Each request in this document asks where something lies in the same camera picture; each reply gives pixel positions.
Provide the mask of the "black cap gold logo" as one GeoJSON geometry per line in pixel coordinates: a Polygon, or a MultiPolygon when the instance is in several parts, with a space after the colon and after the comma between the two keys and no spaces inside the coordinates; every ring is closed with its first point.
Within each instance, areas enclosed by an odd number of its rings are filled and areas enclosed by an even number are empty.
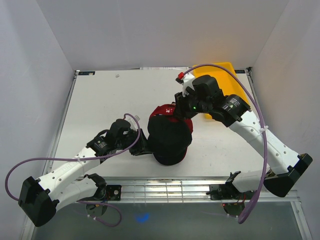
{"type": "Polygon", "coordinates": [[[149,118],[147,130],[147,144],[158,163],[173,166],[185,158],[193,140],[191,119],[179,120],[165,115],[155,115],[149,118]]]}

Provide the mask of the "red baseball cap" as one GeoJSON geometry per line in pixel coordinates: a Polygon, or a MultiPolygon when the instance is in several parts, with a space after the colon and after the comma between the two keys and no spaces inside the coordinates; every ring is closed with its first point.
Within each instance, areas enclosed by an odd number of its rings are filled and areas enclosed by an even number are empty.
{"type": "Polygon", "coordinates": [[[183,121],[188,126],[190,133],[194,131],[193,122],[190,118],[181,118],[175,115],[176,104],[163,104],[155,108],[155,110],[150,114],[149,120],[156,116],[165,116],[170,122],[177,123],[178,121],[183,121]]]}

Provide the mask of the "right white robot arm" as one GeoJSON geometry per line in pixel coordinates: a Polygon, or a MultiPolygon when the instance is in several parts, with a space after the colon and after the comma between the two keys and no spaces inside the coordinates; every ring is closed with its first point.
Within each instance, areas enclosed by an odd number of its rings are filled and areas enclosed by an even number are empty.
{"type": "Polygon", "coordinates": [[[270,193],[284,198],[311,165],[312,157],[286,146],[262,125],[245,100],[236,94],[225,95],[214,77],[180,74],[176,81],[182,85],[182,91],[174,96],[176,116],[190,119],[199,113],[208,114],[242,137],[263,157],[264,170],[232,174],[225,183],[226,194],[237,199],[263,184],[270,193]]]}

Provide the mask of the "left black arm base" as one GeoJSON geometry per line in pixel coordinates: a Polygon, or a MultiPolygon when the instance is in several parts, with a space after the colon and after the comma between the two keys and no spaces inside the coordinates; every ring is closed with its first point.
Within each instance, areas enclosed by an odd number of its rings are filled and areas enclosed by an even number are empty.
{"type": "Polygon", "coordinates": [[[99,187],[93,196],[88,199],[91,201],[120,201],[122,194],[121,185],[106,185],[99,187]]]}

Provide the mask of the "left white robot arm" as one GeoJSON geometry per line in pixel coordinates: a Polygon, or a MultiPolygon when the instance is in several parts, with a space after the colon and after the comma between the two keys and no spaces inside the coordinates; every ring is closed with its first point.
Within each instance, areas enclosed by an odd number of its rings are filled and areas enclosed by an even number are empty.
{"type": "Polygon", "coordinates": [[[18,205],[36,227],[41,227],[58,210],[77,201],[106,202],[111,194],[105,179],[88,172],[126,151],[133,156],[148,154],[139,118],[129,113],[99,132],[63,165],[37,179],[28,177],[22,184],[18,205]]]}

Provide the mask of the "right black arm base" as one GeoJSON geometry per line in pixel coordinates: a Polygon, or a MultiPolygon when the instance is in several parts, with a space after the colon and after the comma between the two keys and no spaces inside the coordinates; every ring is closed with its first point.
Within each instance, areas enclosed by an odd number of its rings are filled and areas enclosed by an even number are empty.
{"type": "Polygon", "coordinates": [[[206,192],[206,195],[211,200],[250,200],[254,194],[254,190],[239,192],[234,187],[229,187],[225,184],[210,184],[209,191],[206,192]]]}

